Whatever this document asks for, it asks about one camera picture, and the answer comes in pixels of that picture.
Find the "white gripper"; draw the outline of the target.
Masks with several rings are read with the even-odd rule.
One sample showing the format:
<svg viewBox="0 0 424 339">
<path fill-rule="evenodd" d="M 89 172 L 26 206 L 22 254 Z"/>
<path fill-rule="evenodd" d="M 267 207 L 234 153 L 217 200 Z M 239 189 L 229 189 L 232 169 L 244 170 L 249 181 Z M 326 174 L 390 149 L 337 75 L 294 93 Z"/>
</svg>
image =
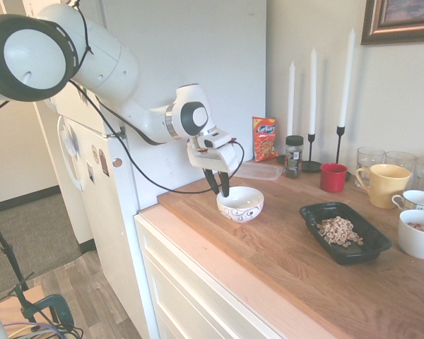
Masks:
<svg viewBox="0 0 424 339">
<path fill-rule="evenodd" d="M 187 154 L 192 166 L 203 169 L 205 178 L 214 192 L 219 194 L 219 185 L 212 172 L 219 172 L 221 189 L 223 197 L 228 197 L 230 193 L 230 178 L 229 174 L 237 169 L 239 160 L 234 146 L 230 141 L 218 148 L 200 149 L 195 144 L 194 138 L 189 138 L 187 141 Z"/>
</svg>

